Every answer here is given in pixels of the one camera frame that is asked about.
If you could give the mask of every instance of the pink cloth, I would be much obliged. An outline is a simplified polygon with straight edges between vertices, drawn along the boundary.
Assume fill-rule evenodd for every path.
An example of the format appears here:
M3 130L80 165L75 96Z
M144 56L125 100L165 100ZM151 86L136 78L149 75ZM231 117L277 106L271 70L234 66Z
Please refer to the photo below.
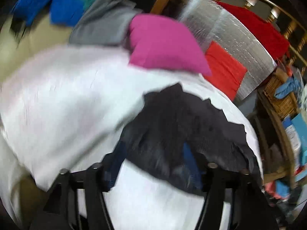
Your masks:
M141 14L130 24L130 63L146 69L186 70L211 76L190 30L171 18Z

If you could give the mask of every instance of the wooden railing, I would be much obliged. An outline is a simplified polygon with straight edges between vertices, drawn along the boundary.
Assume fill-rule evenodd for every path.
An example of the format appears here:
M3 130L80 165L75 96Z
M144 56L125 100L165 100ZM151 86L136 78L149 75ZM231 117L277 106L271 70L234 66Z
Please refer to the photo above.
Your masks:
M246 9L250 9L252 6L254 6L257 3L258 0L246 0L246 3L244 4L244 7ZM291 16L287 11L276 5L275 3L269 1L269 0L261 0L262 2L266 3L269 5L272 10L271 13L267 19L268 22L273 22L275 19L278 18L280 12L284 13L287 15L289 18L291 18L291 22L289 23L286 31L284 32L283 36L286 39L289 39L291 34L294 32L294 30L299 26L300 28L303 29L304 35L302 39L300 40L300 43L298 44L297 48L295 49L293 46L290 45L289 49L294 53L294 56L291 57L288 61L288 65L292 65L297 58L299 58L303 64L305 65L303 67L302 72L305 71L305 68L307 67L307 61L300 55L300 51L302 50L303 46L307 43L307 30L303 27L303 25L297 21L293 16Z

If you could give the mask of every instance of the beige floor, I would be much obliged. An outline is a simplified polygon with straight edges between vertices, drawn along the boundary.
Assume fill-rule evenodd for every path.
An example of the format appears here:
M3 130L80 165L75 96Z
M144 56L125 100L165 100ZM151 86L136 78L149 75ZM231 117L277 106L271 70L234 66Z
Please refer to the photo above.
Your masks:
M10 30L12 18L4 23L0 33L0 83L34 54L68 41L71 27L50 24L49 14L42 13L21 41Z

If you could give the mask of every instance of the red towel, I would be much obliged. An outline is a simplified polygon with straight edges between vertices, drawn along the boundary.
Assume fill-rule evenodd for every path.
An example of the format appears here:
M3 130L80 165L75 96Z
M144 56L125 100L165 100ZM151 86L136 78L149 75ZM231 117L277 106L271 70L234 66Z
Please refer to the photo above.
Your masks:
M289 47L289 42L273 25L246 8L217 2L232 13L264 46L274 60L282 57Z

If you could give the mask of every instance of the dark gray fabric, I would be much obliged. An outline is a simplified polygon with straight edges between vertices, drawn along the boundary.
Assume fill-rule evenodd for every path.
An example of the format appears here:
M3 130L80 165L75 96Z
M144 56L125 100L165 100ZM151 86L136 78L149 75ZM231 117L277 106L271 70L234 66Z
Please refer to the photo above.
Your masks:
M180 84L144 96L145 106L122 131L127 159L154 177L199 194L183 159L192 153L230 171L248 169L261 186L257 158L246 142L244 125L227 121L211 101L182 91Z
M120 45L133 17L141 13L128 0L96 0L73 28L71 44Z

